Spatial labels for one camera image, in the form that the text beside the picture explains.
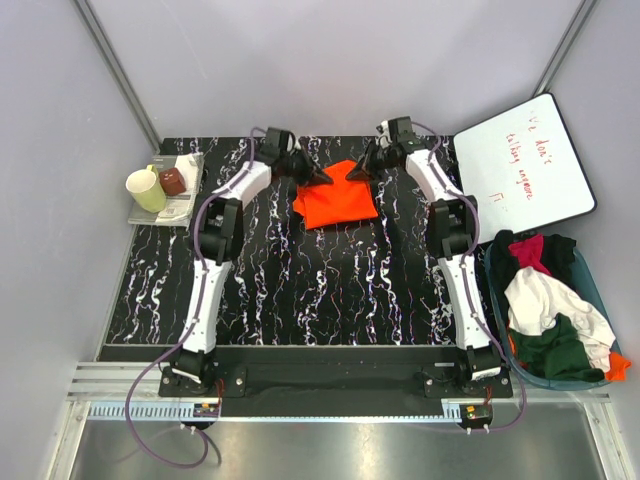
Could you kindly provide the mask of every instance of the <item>green cloth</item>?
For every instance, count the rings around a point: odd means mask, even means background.
[[[522,335],[513,329],[509,329],[509,333],[516,347],[516,358],[536,377],[583,382],[604,379],[604,372],[589,364],[571,320],[561,313],[556,316],[555,327],[540,336]]]

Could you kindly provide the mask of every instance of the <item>clothes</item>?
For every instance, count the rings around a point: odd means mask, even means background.
[[[522,242],[509,245],[509,252],[518,259],[520,268],[533,267],[538,272],[551,275],[551,272],[540,262],[542,249],[544,247],[544,237],[538,234]]]
[[[560,280],[571,290],[575,290],[571,277],[571,264],[576,261],[573,249],[576,241],[573,238],[554,234],[544,237],[544,248],[540,261],[551,272],[551,276]]]
[[[494,292],[498,300],[500,315],[505,322],[508,322],[509,301],[504,295],[516,272],[520,269],[518,259],[509,252],[509,245],[513,243],[513,232],[511,230],[500,230],[491,246],[491,283],[494,285]]]
[[[514,329],[510,333],[516,357],[536,377],[584,382],[604,379],[604,372],[589,364],[584,345],[578,339],[571,320],[561,313],[556,316],[555,325],[542,335],[522,335]]]
[[[624,382],[627,379],[625,370],[631,367],[631,362],[618,352],[611,352],[609,355],[611,369],[605,375],[610,382]]]
[[[532,267],[519,270],[507,290],[509,325],[523,335],[541,335],[555,326],[559,313],[578,331],[589,363],[609,371],[609,353],[615,336],[609,322],[596,308],[582,300],[564,283]]]
[[[324,171],[333,179],[333,185],[298,187],[293,210],[304,217],[307,230],[378,216],[369,182],[350,182],[345,178],[355,165],[352,160],[344,160],[326,168]]]

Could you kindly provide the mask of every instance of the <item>marble pattern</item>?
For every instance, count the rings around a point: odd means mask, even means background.
[[[367,141],[301,139],[322,167],[357,160]],[[248,140],[168,139],[162,153],[199,151],[205,153],[201,191],[209,193],[247,160]],[[456,181],[450,139],[438,159]],[[425,245],[426,199],[399,169],[372,190],[379,218],[312,231],[292,210],[292,181],[279,180],[262,192],[244,215],[245,245],[225,284],[218,344],[452,343],[445,281]],[[193,284],[189,241],[184,228],[138,227],[105,343],[176,342]]]

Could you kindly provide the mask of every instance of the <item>white towel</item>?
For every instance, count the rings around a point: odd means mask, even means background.
[[[509,327],[523,335],[541,335],[561,313],[571,320],[593,368],[607,373],[616,337],[607,319],[576,292],[533,267],[518,270],[504,294],[509,300]]]

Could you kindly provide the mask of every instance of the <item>white wall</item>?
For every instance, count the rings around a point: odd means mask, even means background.
[[[90,360],[151,150],[68,0],[0,2],[0,476],[35,479]]]
[[[579,0],[91,0],[162,137],[455,133],[527,100]]]
[[[640,2],[600,2],[553,84],[598,199],[596,212],[551,230],[585,254],[630,379],[613,388],[618,420],[640,474]]]

